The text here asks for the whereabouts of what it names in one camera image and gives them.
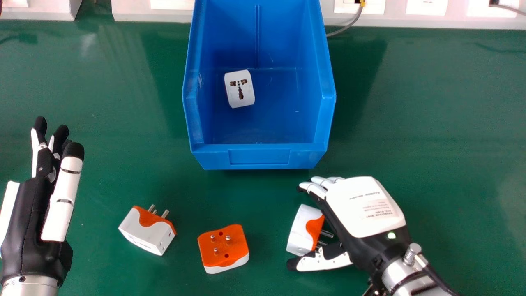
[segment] green table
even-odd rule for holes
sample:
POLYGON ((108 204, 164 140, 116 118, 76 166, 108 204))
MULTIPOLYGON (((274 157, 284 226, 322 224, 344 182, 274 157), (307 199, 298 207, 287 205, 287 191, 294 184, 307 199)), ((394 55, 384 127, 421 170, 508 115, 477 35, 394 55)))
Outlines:
POLYGON ((526 293, 526 32, 353 28, 329 41, 338 102, 311 171, 203 171, 181 104, 188 25, 0 22, 0 182, 31 174, 29 129, 68 124, 85 168, 61 295, 361 295, 355 268, 285 268, 296 184, 373 175, 413 238, 464 295, 526 293), (117 227, 158 205, 178 231, 163 257, 117 227), (242 268, 207 275, 197 237, 240 223, 242 268))

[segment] black cable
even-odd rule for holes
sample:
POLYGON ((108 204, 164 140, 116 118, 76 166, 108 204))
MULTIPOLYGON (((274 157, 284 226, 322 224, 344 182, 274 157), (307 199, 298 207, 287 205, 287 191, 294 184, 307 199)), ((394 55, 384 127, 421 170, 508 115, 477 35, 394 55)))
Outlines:
POLYGON ((433 280, 437 285, 444 290, 447 294, 450 294, 451 296, 460 296, 459 293, 456 293, 453 291, 446 282, 438 275, 438 273, 435 271, 435 269, 431 265, 426 265, 422 269, 430 278, 433 280))
POLYGON ((518 10, 516 8, 513 8, 513 7, 510 7, 510 6, 500 5, 500 4, 490 4, 490 7, 502 8, 502 9, 513 11, 513 12, 516 12, 516 13, 518 13, 520 15, 526 16, 526 12, 520 11, 520 10, 518 10))
POLYGON ((350 28, 352 25, 354 25, 355 22, 357 22, 358 19, 360 18, 362 10, 363 10, 363 6, 360 5, 360 7, 358 8, 358 11, 356 12, 356 16, 354 17, 354 19, 347 26, 345 26, 345 27, 343 27, 343 28, 341 28, 339 30, 336 30, 334 32, 327 33, 327 37, 336 36, 336 35, 342 33, 343 31, 347 30, 348 28, 350 28))

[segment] robotic arm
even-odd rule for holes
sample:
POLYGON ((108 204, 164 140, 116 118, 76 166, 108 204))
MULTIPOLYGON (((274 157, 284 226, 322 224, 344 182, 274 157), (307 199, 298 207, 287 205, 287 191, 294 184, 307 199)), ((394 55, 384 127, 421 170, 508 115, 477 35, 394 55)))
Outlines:
POLYGON ((51 136, 38 117, 31 129, 32 178, 10 181, 0 212, 2 296, 55 296, 71 268, 65 240, 73 213, 84 148, 61 125, 51 136))
POLYGON ((458 296, 412 242, 402 211, 373 177, 313 177, 298 191, 313 198, 340 241, 288 260, 289 270, 354 264, 370 276, 363 296, 458 296))

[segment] blue storage bin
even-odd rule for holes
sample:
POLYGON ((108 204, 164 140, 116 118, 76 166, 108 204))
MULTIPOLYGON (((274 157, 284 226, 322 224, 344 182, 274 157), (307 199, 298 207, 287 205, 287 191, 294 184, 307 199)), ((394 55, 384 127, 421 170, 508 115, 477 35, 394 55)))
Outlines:
POLYGON ((319 0, 195 1, 183 104, 205 170, 314 167, 335 102, 319 0), (255 104, 231 108, 224 74, 245 69, 255 104))

